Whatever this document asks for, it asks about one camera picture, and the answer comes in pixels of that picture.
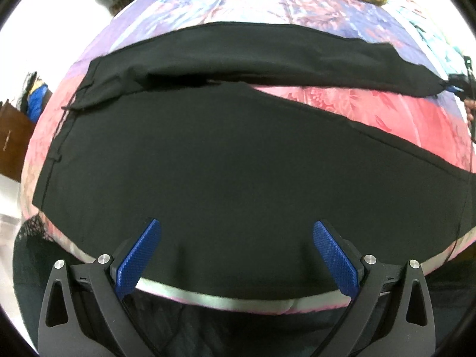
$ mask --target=silver bolt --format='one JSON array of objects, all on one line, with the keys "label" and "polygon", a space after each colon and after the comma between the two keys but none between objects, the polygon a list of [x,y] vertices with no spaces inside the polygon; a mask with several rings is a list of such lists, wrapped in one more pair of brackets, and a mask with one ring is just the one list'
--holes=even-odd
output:
[{"label": "silver bolt", "polygon": [[55,268],[56,269],[60,269],[60,268],[63,268],[64,266],[64,260],[63,259],[60,259],[60,260],[57,260],[56,263],[55,263]]},{"label": "silver bolt", "polygon": [[106,264],[111,260],[111,257],[108,254],[101,255],[98,257],[98,263],[99,264]]},{"label": "silver bolt", "polygon": [[373,255],[365,255],[364,260],[367,264],[375,264],[377,262],[377,259]]},{"label": "silver bolt", "polygon": [[418,263],[416,260],[410,260],[410,266],[411,268],[420,268],[420,263]]}]

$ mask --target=blue gripper pad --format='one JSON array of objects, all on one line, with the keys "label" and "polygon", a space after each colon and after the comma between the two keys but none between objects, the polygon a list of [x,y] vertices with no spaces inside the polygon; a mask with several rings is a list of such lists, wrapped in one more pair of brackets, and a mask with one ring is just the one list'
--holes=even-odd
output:
[{"label": "blue gripper pad", "polygon": [[119,299],[134,291],[160,242],[160,234],[160,223],[154,219],[118,267],[115,291]]},{"label": "blue gripper pad", "polygon": [[345,252],[320,221],[314,224],[312,238],[340,292],[354,299],[359,291],[358,273]]}]

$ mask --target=bed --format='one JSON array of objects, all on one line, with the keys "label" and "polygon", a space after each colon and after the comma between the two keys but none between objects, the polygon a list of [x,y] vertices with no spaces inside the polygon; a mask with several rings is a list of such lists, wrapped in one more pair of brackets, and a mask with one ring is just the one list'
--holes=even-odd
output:
[{"label": "bed", "polygon": [[[50,99],[30,141],[21,182],[23,218],[39,213],[44,224],[42,235],[58,243],[83,262],[94,260],[84,253],[32,205],[33,193],[48,147],[61,127],[62,107],[74,100],[75,90],[85,76],[92,59],[180,28],[217,21],[297,24],[347,38],[361,38],[370,43],[388,42],[399,55],[421,64],[445,78],[453,71],[442,65],[425,40],[401,14],[418,7],[407,0],[389,0],[377,7],[359,0],[135,0],[117,15],[71,66]],[[457,168],[470,170],[471,143],[466,120],[456,97],[443,92],[437,97],[415,98],[405,95],[335,87],[255,87],[257,90],[290,101],[318,107],[353,121],[394,134],[425,149]],[[450,244],[446,251],[423,263],[426,274],[456,257],[476,240],[476,230]],[[151,287],[140,281],[139,289],[179,302],[189,302],[216,309],[227,303],[216,297],[195,297],[167,288]],[[237,311],[299,313],[334,309],[348,304],[338,291],[312,299],[270,303],[270,306],[247,302]]]}]

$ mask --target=brown wooden furniture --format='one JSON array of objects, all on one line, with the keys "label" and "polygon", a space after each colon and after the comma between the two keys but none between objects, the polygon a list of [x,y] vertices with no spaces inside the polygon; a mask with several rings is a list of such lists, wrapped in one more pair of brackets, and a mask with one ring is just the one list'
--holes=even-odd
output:
[{"label": "brown wooden furniture", "polygon": [[35,124],[8,101],[0,109],[0,175],[20,182]]}]

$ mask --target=colorful bedsheet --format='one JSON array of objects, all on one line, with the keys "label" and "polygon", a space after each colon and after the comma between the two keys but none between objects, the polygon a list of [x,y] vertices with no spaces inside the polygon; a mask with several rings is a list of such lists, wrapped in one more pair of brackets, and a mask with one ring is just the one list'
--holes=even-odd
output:
[{"label": "colorful bedsheet", "polygon": [[[74,99],[75,90],[90,61],[147,38],[216,21],[297,24],[342,37],[361,38],[373,43],[390,42],[405,60],[425,65],[436,72],[425,52],[391,14],[381,7],[358,0],[136,0],[116,16],[87,47],[70,68],[41,116],[29,144],[22,174],[21,208],[24,218],[30,218],[38,212],[32,206],[32,196],[49,145],[63,116],[61,107]],[[256,89],[377,127],[406,139],[459,168],[469,170],[470,140],[467,125],[451,93],[445,92],[432,98],[413,98],[332,87]],[[42,218],[50,240],[57,241],[84,261],[92,260],[62,235],[45,216]],[[458,243],[455,254],[472,241],[473,237],[465,237]],[[445,254],[429,265],[426,271],[440,266],[446,258]],[[346,302],[346,299],[339,297],[335,301],[327,301],[327,307]]]}]

